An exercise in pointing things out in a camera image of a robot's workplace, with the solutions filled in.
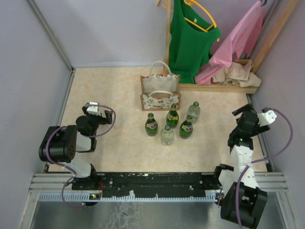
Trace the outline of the clear glass bottle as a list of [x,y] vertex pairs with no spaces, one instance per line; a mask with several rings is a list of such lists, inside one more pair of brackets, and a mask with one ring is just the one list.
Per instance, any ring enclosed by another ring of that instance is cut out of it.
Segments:
[[200,113],[201,113],[201,109],[199,107],[199,102],[195,101],[192,105],[189,106],[186,116],[191,116],[192,123],[194,124],[198,121]]

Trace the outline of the dark green red-label bottle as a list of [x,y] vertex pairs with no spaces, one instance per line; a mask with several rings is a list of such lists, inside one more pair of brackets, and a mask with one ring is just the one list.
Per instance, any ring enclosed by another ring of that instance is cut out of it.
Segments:
[[183,139],[188,139],[193,133],[192,116],[187,115],[186,120],[179,128],[179,135]]

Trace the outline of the green Perrier bottle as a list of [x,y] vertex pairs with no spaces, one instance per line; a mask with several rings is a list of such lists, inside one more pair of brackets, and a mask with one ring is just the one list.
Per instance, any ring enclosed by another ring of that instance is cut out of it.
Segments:
[[179,115],[177,113],[177,105],[172,104],[171,109],[166,116],[166,124],[172,129],[176,128],[179,122]]

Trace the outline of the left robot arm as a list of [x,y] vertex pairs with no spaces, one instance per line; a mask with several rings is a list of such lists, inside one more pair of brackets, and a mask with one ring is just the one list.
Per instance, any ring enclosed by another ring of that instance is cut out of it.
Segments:
[[99,103],[86,103],[82,111],[84,115],[76,119],[75,125],[50,126],[38,151],[41,161],[72,173],[68,184],[72,184],[73,190],[95,189],[100,184],[95,167],[78,153],[94,152],[96,138],[108,133],[116,120],[115,111]]

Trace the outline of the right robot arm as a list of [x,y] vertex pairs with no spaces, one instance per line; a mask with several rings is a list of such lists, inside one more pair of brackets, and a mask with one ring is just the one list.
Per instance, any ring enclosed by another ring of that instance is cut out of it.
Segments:
[[253,137],[270,129],[277,118],[270,110],[257,113],[251,104],[232,112],[239,116],[229,134],[227,145],[233,166],[220,164],[215,168],[213,184],[222,189],[219,197],[221,218],[249,229],[255,229],[267,203],[267,193],[259,188],[253,167]]

